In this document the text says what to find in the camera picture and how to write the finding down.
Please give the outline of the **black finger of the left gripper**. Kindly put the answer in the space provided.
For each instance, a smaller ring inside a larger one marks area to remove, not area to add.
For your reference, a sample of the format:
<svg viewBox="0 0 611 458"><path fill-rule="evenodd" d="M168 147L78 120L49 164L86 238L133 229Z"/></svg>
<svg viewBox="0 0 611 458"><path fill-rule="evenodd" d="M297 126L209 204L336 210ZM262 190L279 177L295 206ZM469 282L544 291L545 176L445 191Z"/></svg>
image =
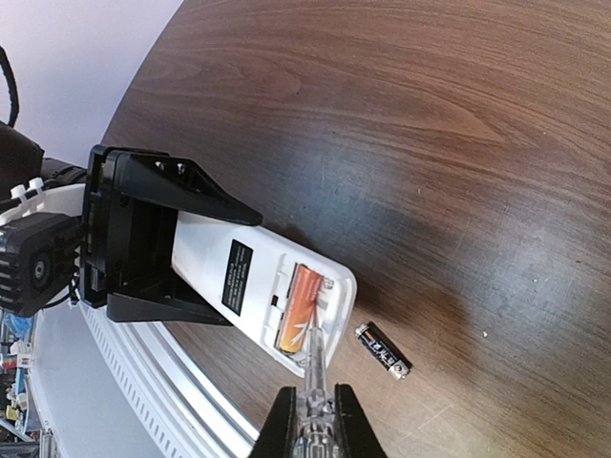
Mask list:
<svg viewBox="0 0 611 458"><path fill-rule="evenodd" d="M225 192L193 160L164 155L121 155L116 189L123 195L202 217L260 225L263 216Z"/></svg>
<svg viewBox="0 0 611 458"><path fill-rule="evenodd" d="M107 317L116 323L186 322L231 326L177 274L154 276L107 294Z"/></svg>

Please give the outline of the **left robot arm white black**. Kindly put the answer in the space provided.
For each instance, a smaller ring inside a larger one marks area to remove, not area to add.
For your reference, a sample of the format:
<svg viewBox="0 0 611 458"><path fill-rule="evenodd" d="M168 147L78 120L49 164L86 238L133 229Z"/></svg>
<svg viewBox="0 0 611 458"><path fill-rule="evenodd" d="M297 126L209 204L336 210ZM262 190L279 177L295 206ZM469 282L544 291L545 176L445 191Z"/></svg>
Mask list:
<svg viewBox="0 0 611 458"><path fill-rule="evenodd" d="M1 129L1 307L29 318L65 300L117 323L224 324L171 265L180 213L256 226L262 216L194 161L97 145L81 168Z"/></svg>

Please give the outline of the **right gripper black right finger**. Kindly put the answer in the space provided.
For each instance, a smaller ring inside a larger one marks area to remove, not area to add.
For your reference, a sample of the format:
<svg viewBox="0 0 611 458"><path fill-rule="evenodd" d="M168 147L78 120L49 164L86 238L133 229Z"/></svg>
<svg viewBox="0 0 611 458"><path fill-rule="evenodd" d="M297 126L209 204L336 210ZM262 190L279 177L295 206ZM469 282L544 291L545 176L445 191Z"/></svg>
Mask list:
<svg viewBox="0 0 611 458"><path fill-rule="evenodd" d="M386 458L387 454L350 385L335 385L334 405L334 428L340 456Z"/></svg>

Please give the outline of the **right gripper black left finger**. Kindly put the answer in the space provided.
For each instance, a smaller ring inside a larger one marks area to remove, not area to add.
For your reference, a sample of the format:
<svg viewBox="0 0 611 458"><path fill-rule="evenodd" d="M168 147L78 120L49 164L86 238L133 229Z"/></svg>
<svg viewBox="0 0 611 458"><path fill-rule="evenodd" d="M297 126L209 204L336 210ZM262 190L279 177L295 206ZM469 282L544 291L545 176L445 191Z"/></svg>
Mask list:
<svg viewBox="0 0 611 458"><path fill-rule="evenodd" d="M297 389L294 386L285 386L279 390L248 457L292 457L296 424Z"/></svg>

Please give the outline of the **clear handle screwdriver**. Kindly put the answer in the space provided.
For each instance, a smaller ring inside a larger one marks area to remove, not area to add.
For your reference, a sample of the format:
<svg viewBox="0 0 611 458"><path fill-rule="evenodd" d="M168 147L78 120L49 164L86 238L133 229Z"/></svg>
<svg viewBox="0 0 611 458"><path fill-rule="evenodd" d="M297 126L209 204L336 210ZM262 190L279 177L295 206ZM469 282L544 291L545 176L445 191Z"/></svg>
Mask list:
<svg viewBox="0 0 611 458"><path fill-rule="evenodd" d="M305 384L297 395L296 438L293 457L334 457L334 406L327 393L327 369L323 331L307 332Z"/></svg>

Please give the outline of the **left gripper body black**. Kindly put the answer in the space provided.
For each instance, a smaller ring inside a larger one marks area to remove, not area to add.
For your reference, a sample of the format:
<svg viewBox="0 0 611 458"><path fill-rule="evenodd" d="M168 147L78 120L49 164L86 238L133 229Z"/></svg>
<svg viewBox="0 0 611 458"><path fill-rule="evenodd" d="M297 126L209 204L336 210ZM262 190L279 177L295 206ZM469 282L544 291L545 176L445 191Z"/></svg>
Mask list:
<svg viewBox="0 0 611 458"><path fill-rule="evenodd" d="M107 306L107 294L171 267L178 210L136 200L116 189L121 155L164 155L95 146L90 154L83 200L84 239L80 248L80 293L93 308Z"/></svg>

